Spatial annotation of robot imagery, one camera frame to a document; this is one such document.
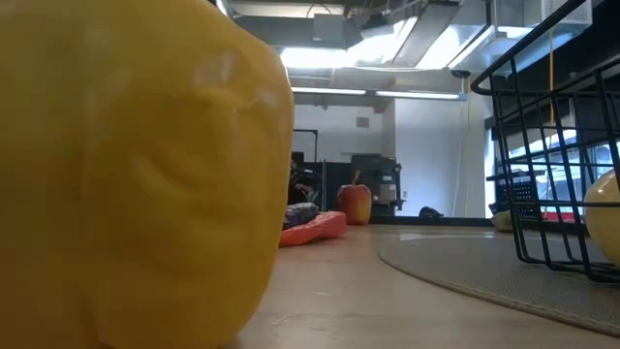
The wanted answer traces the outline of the grey ceiling box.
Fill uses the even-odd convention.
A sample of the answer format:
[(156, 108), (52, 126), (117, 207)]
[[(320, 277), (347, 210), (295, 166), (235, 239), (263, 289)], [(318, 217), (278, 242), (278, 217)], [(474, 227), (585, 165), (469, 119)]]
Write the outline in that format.
[(313, 42), (321, 47), (341, 48), (345, 38), (345, 20), (341, 15), (314, 14)]

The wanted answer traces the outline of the person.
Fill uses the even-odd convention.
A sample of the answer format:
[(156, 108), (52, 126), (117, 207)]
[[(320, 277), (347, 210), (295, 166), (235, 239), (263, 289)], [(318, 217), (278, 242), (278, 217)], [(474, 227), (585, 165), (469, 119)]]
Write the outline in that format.
[(301, 203), (315, 204), (320, 196), (322, 180), (320, 175), (308, 168), (291, 162), (288, 205)]

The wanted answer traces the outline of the long ceiling light strip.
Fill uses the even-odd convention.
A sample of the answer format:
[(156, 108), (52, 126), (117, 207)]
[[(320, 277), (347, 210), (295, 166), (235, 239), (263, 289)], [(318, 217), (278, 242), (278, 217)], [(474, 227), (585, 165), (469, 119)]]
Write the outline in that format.
[(292, 92), (300, 93), (300, 94), (346, 95), (346, 96), (363, 96), (363, 97), (377, 97), (377, 98), (420, 99), (420, 100), (440, 100), (440, 101), (466, 101), (468, 99), (468, 95), (462, 94), (462, 93), (363, 90), (363, 89), (330, 88), (330, 87), (294, 86), (292, 88)]

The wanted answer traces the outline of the black perforated crate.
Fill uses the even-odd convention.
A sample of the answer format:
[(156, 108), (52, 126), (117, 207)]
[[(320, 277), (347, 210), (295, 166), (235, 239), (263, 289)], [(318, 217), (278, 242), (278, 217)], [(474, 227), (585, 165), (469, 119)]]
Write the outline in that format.
[[(508, 204), (508, 182), (503, 174), (495, 174), (486, 178), (488, 182), (494, 183), (495, 202), (488, 205), (493, 214), (509, 211)], [(517, 170), (512, 172), (511, 194), (518, 201), (533, 201), (538, 196), (538, 190), (533, 190), (531, 177), (527, 171)], [(524, 206), (519, 209), (519, 215), (524, 218), (534, 219), (541, 210), (533, 206)]]

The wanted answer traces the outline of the black partition wall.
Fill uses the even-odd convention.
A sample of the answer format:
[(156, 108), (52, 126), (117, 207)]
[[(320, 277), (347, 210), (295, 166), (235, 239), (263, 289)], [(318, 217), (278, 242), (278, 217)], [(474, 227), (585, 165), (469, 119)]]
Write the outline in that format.
[(294, 152), (292, 161), (299, 166), (316, 171), (322, 180), (320, 196), (315, 205), (322, 211), (337, 209), (337, 192), (342, 185), (351, 184), (353, 180), (350, 163), (305, 162), (302, 152)]

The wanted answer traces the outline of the black equipment cart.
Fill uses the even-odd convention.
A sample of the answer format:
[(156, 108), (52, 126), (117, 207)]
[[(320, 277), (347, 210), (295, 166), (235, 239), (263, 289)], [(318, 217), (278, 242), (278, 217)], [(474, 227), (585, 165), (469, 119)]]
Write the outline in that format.
[(371, 192), (372, 216), (395, 216), (402, 209), (401, 165), (395, 158), (379, 154), (355, 154), (352, 170), (356, 184), (365, 185)]

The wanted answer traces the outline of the red yellow apple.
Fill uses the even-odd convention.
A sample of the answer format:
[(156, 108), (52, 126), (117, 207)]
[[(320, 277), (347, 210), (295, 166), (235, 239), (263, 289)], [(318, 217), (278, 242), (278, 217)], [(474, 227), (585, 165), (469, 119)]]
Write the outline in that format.
[(352, 183), (342, 185), (337, 192), (337, 207), (346, 215), (348, 225), (366, 225), (371, 217), (372, 193), (358, 182), (360, 176), (360, 170), (356, 170)]

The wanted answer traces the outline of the yellow bell pepper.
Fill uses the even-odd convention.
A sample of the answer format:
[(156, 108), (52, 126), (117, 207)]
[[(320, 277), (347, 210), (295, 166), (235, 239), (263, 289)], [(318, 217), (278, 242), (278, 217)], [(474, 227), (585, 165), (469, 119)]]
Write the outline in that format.
[(218, 349), (255, 313), (294, 96), (209, 0), (0, 0), (0, 349)]

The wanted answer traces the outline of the large metal ceiling duct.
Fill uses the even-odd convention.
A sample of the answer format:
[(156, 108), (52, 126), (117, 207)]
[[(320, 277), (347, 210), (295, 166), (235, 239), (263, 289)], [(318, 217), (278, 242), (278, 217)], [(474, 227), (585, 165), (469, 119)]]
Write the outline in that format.
[(347, 48), (375, 70), (480, 73), (570, 0), (387, 0), (383, 22)]

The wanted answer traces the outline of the black aluminium table frame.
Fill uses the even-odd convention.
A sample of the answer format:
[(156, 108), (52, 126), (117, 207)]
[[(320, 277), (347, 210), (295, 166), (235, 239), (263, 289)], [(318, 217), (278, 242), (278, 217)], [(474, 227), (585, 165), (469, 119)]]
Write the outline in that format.
[(441, 227), (493, 227), (488, 218), (469, 217), (418, 217), (418, 216), (372, 216), (373, 225), (441, 226)]

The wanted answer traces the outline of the black background rig frame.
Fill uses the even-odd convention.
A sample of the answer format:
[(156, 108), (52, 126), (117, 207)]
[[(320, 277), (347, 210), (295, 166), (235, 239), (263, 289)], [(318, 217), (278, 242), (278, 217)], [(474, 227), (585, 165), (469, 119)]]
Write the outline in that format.
[(316, 129), (294, 129), (294, 133), (306, 133), (306, 134), (312, 134), (314, 136), (314, 149), (313, 149), (313, 162), (317, 163), (319, 162), (319, 157), (318, 157), (318, 143), (319, 143), (319, 131)]

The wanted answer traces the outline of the black wire basket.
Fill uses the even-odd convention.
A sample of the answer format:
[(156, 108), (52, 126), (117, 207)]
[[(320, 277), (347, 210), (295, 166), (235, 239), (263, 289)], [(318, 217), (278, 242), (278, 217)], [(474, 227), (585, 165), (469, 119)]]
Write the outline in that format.
[[(508, 182), (517, 258), (619, 284), (620, 269), (590, 237), (586, 192), (610, 170), (620, 188), (620, 0), (570, 0), (472, 82), (492, 102), (497, 173)], [(533, 201), (512, 197), (512, 172), (527, 171)], [(539, 208), (534, 219), (519, 215)], [(567, 211), (574, 223), (543, 221)]]

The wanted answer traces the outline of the round grey mat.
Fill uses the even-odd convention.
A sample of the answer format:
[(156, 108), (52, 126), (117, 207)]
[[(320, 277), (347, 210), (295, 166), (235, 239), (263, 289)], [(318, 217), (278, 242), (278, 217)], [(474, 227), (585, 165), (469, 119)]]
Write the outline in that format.
[(620, 338), (620, 285), (520, 262), (510, 238), (419, 236), (389, 242), (380, 259), (457, 293)]

